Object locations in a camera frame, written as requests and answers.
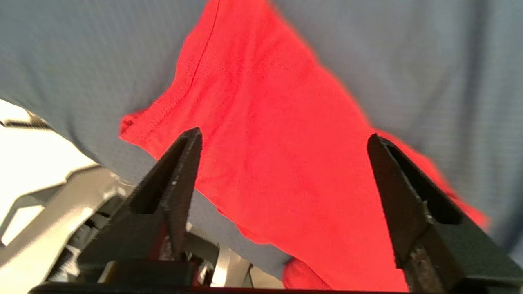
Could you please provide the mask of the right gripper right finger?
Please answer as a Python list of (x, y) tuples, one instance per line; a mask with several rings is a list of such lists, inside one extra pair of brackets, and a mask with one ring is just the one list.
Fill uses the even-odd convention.
[(522, 291), (522, 269), (405, 153), (377, 134), (367, 153), (410, 292)]

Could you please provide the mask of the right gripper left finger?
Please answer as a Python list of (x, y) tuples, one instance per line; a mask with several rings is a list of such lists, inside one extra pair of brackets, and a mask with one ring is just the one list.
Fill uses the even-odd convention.
[(199, 128), (168, 148), (81, 253), (80, 263), (179, 259), (202, 151)]

